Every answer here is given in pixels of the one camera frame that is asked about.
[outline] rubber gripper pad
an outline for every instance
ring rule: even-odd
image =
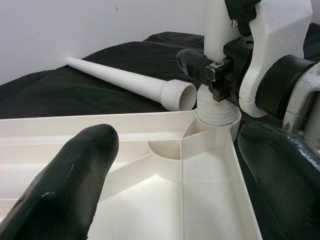
[[[107,124],[69,140],[2,221],[0,240],[87,239],[118,149],[117,132]]]
[[[241,154],[286,240],[320,239],[320,159],[296,135],[262,122],[245,124]]]

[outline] white plastic tube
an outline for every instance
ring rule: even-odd
[[[232,27],[225,0],[208,0],[206,8],[204,54],[213,61],[225,58],[224,45],[241,37],[237,27]]]
[[[169,111],[189,111],[197,99],[196,87],[185,81],[164,81],[73,57],[67,63],[86,74],[161,103]]]
[[[223,126],[233,123],[239,116],[239,108],[227,100],[217,102],[206,85],[201,85],[197,93],[198,118],[206,124]]]

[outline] black fabric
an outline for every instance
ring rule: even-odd
[[[142,42],[109,47],[84,59],[166,81],[179,79],[199,87],[178,67],[176,55],[181,49],[203,52],[203,48],[203,36],[164,32]],[[320,26],[317,24],[309,27],[304,53],[306,59],[320,62]],[[0,86],[0,119],[163,111],[159,103],[68,66],[29,74]],[[253,120],[256,119],[243,114],[241,124]],[[281,126],[281,122],[271,116],[261,120]],[[235,148],[263,239],[282,240],[237,143]]]
[[[201,48],[203,36],[193,38],[199,39]],[[176,55],[184,45],[178,46],[150,40],[130,42],[98,51],[84,60],[166,81],[179,79],[199,87],[179,68]],[[0,119],[164,111],[160,103],[69,66],[32,73],[0,86]]]

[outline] white wall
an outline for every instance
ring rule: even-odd
[[[0,84],[164,31],[204,34],[206,2],[2,0]]]
[[[320,24],[320,0],[311,0],[313,8],[312,21]]]

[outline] white threaded coupling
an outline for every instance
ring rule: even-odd
[[[169,111],[189,111],[197,99],[197,89],[189,82],[170,80],[161,90],[160,102]]]
[[[206,85],[201,85],[197,92],[197,116],[206,124],[223,126],[233,123],[240,111],[227,100],[217,102]]]

